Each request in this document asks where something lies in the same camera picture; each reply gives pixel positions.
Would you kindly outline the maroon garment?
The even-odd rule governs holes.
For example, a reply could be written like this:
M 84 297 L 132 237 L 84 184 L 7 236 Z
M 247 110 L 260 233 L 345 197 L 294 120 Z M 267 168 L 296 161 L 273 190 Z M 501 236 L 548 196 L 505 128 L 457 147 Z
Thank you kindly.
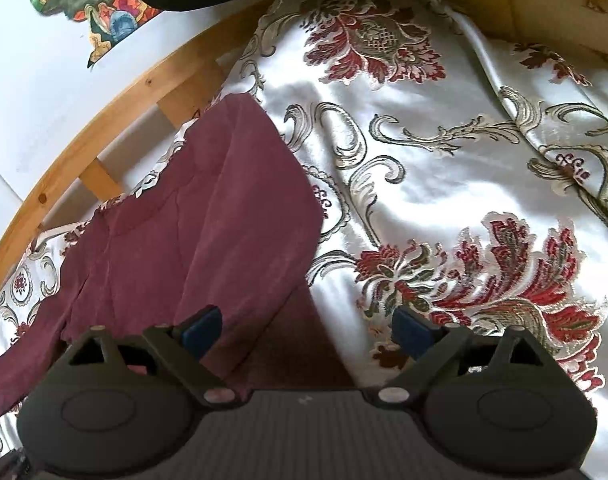
M 305 283 L 321 225 L 310 182 L 264 110 L 225 96 L 155 186 L 94 214 L 58 292 L 0 356 L 0 416 L 89 327 L 122 338 L 207 306 L 224 329 L 204 366 L 237 391 L 351 388 Z

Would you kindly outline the floral satin bedspread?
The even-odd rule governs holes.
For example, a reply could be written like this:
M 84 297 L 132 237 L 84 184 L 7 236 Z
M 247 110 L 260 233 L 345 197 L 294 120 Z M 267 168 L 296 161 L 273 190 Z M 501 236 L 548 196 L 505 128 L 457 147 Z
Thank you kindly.
M 398 308 L 527 328 L 597 411 L 608 479 L 608 68 L 552 71 L 438 0 L 276 0 L 223 90 L 247 93 L 324 213 L 272 383 L 411 367 Z

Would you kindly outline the wooden bed frame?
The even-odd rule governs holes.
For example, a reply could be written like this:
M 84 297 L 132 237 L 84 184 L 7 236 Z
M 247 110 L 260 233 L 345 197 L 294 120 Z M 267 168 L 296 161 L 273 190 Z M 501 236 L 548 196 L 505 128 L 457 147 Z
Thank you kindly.
M 449 0 L 467 11 L 483 32 L 502 39 L 550 39 L 584 44 L 608 54 L 608 0 Z M 175 126 L 213 96 L 223 71 L 217 59 L 251 35 L 269 0 L 244 6 L 229 18 L 127 78 L 125 89 L 79 126 L 69 127 L 71 142 L 27 194 L 0 238 L 0 289 L 42 220 L 75 182 L 98 200 L 122 192 L 102 166 L 99 154 L 153 105 Z

